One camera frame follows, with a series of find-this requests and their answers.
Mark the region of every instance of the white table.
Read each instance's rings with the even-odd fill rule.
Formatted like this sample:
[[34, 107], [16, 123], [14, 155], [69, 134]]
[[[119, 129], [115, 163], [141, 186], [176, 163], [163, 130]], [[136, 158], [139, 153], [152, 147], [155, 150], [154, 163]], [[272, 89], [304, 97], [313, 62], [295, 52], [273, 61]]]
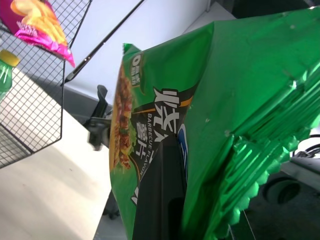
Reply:
[[0, 169], [0, 240], [94, 238], [111, 190], [109, 151], [87, 139], [63, 111], [62, 140]]

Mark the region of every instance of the wire mesh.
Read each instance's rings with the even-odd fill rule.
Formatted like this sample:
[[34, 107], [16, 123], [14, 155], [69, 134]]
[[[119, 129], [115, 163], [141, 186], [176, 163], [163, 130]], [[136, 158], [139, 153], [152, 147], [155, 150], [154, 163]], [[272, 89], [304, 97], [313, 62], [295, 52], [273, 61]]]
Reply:
[[[91, 1], [49, 2], [71, 46]], [[14, 37], [1, 22], [0, 38], [0, 50], [20, 58], [13, 69], [12, 88], [0, 103], [2, 168], [61, 139], [65, 63], [45, 49]]]

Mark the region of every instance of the green bottle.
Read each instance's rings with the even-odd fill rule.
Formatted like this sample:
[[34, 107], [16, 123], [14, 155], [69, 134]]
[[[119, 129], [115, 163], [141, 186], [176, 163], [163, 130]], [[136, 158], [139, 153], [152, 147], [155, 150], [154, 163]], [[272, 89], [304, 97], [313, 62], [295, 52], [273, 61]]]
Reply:
[[12, 87], [12, 69], [18, 63], [17, 56], [7, 50], [0, 51], [0, 101]]

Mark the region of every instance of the white wall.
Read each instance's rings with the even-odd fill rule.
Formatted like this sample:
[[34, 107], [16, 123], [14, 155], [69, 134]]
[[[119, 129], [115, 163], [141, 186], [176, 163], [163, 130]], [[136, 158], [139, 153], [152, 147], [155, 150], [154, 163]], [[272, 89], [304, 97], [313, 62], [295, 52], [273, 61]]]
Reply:
[[[77, 66], [140, 0], [93, 0], [72, 46]], [[73, 70], [66, 65], [66, 73]]]
[[[92, 4], [95, 1], [97, 3], [103, 2], [103, 0], [94, 0]], [[123, 8], [124, 5], [123, 1], [113, 0], [106, 7], [116, 15], [119, 11], [118, 8]], [[132, 43], [145, 50], [175, 38], [181, 35], [205, 11], [206, 6], [207, 0], [145, 0], [82, 69], [79, 75], [73, 81], [67, 83], [65, 87], [97, 98], [97, 85], [105, 85], [108, 89], [106, 100], [112, 104], [123, 54], [122, 44]], [[94, 24], [99, 15], [90, 11], [95, 9], [95, 6], [92, 5], [83, 24], [83, 26], [86, 24], [92, 29], [81, 28], [82, 33], [79, 33], [72, 47], [76, 63], [82, 61], [86, 55], [81, 53], [82, 48], [86, 48], [84, 45], [89, 44], [89, 42], [91, 44], [91, 41], [95, 39], [97, 39], [96, 43], [102, 40], [102, 36], [106, 35], [106, 32], [103, 34], [99, 32], [102, 28], [111, 29], [108, 21], [105, 21], [104, 25], [102, 23], [99, 26]], [[71, 71], [72, 69], [68, 68], [66, 75]]]
[[203, 27], [213, 21], [225, 21], [236, 19], [230, 12], [225, 10], [219, 3], [215, 2], [209, 12], [204, 12], [188, 29], [184, 32], [189, 33], [195, 29]]

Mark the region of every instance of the green snack bag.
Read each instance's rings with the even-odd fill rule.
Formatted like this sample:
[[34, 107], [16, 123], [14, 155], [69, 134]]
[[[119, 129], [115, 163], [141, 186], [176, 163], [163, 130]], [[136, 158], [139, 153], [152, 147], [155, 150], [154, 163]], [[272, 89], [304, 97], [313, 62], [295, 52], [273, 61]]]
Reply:
[[172, 133], [187, 175], [181, 239], [227, 235], [319, 122], [319, 20], [316, 7], [212, 22], [144, 51], [124, 45], [109, 161], [129, 240], [139, 183]]

